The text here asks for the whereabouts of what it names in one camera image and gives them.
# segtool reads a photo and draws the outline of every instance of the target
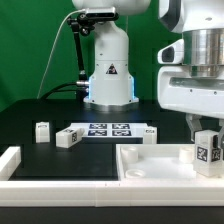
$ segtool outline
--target metal bracket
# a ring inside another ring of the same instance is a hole
[[[201,119],[202,116],[200,115],[195,115],[195,114],[186,114],[186,121],[187,124],[190,128],[191,131],[191,141],[194,142],[194,134],[196,131],[201,131],[202,130],[202,126],[201,126]]]

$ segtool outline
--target black tabletop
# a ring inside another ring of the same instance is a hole
[[[51,142],[35,143],[35,124],[48,121]],[[84,139],[69,150],[55,146],[55,133],[72,122],[147,123],[158,128],[158,143],[191,143],[185,114],[143,101],[127,112],[85,109],[74,100],[22,100],[0,113],[0,152],[22,148],[22,163],[12,180],[116,180],[116,143],[139,139]],[[205,129],[219,130],[218,121],[202,119]],[[223,223],[222,207],[0,208],[1,223]]]

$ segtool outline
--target cable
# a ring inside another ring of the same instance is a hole
[[[42,86],[43,86],[43,83],[44,83],[44,79],[45,79],[46,74],[47,74],[47,72],[48,72],[48,69],[49,69],[49,66],[50,66],[50,63],[51,63],[51,59],[52,59],[52,56],[53,56],[53,53],[54,53],[54,50],[55,50],[55,47],[56,47],[56,44],[57,44],[57,41],[58,41],[58,37],[59,37],[59,34],[60,34],[60,32],[61,32],[61,29],[62,29],[64,23],[65,23],[66,20],[67,20],[70,16],[72,16],[73,14],[81,13],[81,12],[84,12],[84,11],[85,11],[85,9],[71,12],[71,13],[69,13],[69,14],[64,18],[64,20],[62,21],[62,23],[61,23],[61,25],[60,25],[60,27],[59,27],[59,29],[58,29],[58,32],[57,32],[57,34],[56,34],[56,37],[55,37],[55,40],[54,40],[54,43],[53,43],[53,46],[52,46],[52,49],[51,49],[51,53],[50,53],[50,56],[49,56],[49,59],[48,59],[48,63],[47,63],[46,69],[45,69],[45,71],[44,71],[43,78],[42,78],[42,80],[41,80],[41,84],[40,84],[39,92],[38,92],[38,95],[37,95],[37,99],[40,98],[40,93],[41,93],[41,90],[42,90]]]
[[[48,96],[50,96],[52,93],[55,93],[55,92],[65,92],[65,91],[71,91],[71,90],[60,90],[64,87],[68,87],[68,86],[76,86],[76,83],[75,82],[69,82],[69,83],[65,83],[65,84],[62,84],[62,85],[59,85],[55,88],[53,88],[52,90],[50,90],[49,92],[45,93],[40,99],[47,99]]]

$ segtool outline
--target small white cube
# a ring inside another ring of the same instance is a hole
[[[223,150],[214,144],[218,134],[210,130],[195,133],[194,170],[207,177],[222,173]]]
[[[85,130],[83,128],[66,128],[56,133],[56,146],[70,148],[82,140]]]
[[[149,126],[143,132],[143,144],[157,144],[157,128]]]
[[[49,122],[36,123],[36,143],[50,142]]]

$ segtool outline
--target green wall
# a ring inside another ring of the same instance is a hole
[[[74,11],[71,0],[0,1],[0,111],[21,99],[37,98],[52,44],[65,16]],[[128,18],[130,73],[135,77],[136,96],[156,99],[159,49],[179,35],[169,33],[158,21],[158,0],[141,15]],[[126,27],[126,17],[117,25]],[[82,37],[86,71],[94,71],[93,34]],[[65,24],[56,46],[42,94],[78,78],[73,35]],[[74,98],[55,94],[51,98]]]

